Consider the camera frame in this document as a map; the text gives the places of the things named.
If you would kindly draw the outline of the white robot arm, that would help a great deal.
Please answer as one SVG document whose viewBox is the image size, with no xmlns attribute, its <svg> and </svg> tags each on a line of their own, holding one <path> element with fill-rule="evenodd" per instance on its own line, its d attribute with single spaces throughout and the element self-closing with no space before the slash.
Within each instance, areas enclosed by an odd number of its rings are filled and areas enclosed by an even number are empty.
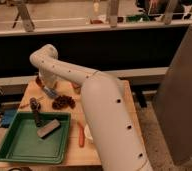
<svg viewBox="0 0 192 171">
<path fill-rule="evenodd" d="M 104 171 L 153 171 L 123 99 L 123 83 L 105 72 L 63 62 L 47 44 L 30 55 L 39 70 L 81 86 L 81 104 Z"/>
</svg>

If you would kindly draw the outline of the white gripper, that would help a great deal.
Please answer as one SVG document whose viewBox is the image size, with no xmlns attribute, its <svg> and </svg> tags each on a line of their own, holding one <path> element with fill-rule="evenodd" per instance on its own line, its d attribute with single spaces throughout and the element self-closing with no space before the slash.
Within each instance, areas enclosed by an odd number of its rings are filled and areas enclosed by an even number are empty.
<svg viewBox="0 0 192 171">
<path fill-rule="evenodd" d="M 44 87 L 43 91 L 52 99 L 58 97 L 55 90 L 57 85 L 57 76 L 46 70 L 40 69 L 38 75 L 38 85 Z"/>
</svg>

